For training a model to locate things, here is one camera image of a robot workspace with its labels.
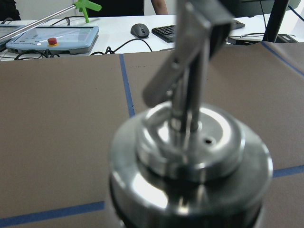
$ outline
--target black mouse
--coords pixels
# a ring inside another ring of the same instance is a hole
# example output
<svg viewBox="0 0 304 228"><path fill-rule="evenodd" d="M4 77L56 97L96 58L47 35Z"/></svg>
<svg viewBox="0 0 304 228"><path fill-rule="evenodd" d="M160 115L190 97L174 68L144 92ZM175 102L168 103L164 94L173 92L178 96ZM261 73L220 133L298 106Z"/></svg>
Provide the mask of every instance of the black mouse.
<svg viewBox="0 0 304 228"><path fill-rule="evenodd" d="M144 24L135 24L131 28L131 34L137 38L147 38L150 31Z"/></svg>

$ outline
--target green plastic part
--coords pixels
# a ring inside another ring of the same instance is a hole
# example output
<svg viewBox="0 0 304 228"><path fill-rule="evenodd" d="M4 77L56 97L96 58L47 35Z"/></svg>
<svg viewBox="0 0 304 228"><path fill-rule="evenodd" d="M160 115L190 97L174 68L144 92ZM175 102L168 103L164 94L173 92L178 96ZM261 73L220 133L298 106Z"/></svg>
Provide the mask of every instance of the green plastic part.
<svg viewBox="0 0 304 228"><path fill-rule="evenodd" d="M76 9L79 9L79 12L83 12L86 23L89 23L89 17L87 15L86 8L95 10L95 11L101 10L101 5L93 3L89 0L78 0L78 2L75 2L74 5L76 6Z"/></svg>

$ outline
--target keyboard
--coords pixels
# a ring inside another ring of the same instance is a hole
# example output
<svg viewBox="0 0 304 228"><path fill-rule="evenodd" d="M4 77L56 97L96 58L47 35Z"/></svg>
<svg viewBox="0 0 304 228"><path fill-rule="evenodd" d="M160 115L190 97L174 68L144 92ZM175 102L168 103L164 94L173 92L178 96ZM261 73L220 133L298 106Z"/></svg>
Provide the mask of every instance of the keyboard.
<svg viewBox="0 0 304 228"><path fill-rule="evenodd" d="M245 24L233 20L234 24L232 25L232 29L238 29L242 28L245 26ZM159 38L163 39L167 43L171 43L175 40L175 25L168 25L168 26L163 26L163 27L158 27L158 28L153 28L152 33Z"/></svg>

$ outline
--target blue tape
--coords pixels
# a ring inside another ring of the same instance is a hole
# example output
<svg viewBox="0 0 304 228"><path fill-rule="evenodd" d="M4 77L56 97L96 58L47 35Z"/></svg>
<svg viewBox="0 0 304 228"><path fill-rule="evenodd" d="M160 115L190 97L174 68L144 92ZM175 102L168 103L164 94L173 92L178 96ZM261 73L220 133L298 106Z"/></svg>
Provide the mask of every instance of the blue tape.
<svg viewBox="0 0 304 228"><path fill-rule="evenodd" d="M64 216L83 214L92 211L103 210L104 208L105 208L105 203L101 201L101 202L84 204L84 205L73 206L68 208L61 208L61 209L43 211L43 212L32 213L27 215L14 216L4 219L0 218L0 228L25 224L30 222L38 222L46 219L55 219Z"/></svg>
<svg viewBox="0 0 304 228"><path fill-rule="evenodd" d="M278 53L276 53L270 46L268 46L265 42L261 42L261 44L268 49L272 54L274 54L276 57L278 57L282 62L284 62L286 65L288 65L290 68L292 68L294 71L296 71L297 73L299 73L300 75L302 75L304 77L304 73L299 70L298 68L296 68L295 66L291 65L290 63L288 63L285 59L283 59L283 57L281 57Z"/></svg>
<svg viewBox="0 0 304 228"><path fill-rule="evenodd" d="M134 105L133 105L129 81L128 81L128 75L127 75L127 71L125 69L123 54L119 54L119 61L120 61L120 68L122 70L122 75L123 75L123 86L124 86L125 97L127 99L129 117L132 117L135 115L135 111L134 111Z"/></svg>
<svg viewBox="0 0 304 228"><path fill-rule="evenodd" d="M301 173L301 172L304 172L304 165L275 170L274 174L273 174L273 178L293 175L293 174L297 174L297 173Z"/></svg>

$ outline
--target black pole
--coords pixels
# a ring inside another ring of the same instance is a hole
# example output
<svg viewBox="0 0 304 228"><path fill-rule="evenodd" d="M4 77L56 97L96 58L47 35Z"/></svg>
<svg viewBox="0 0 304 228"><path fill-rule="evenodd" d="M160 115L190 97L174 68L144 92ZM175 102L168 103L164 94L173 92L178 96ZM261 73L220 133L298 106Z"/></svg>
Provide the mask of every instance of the black pole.
<svg viewBox="0 0 304 228"><path fill-rule="evenodd" d="M289 0L275 0L265 30L263 41L269 41L275 43L288 3Z"/></svg>

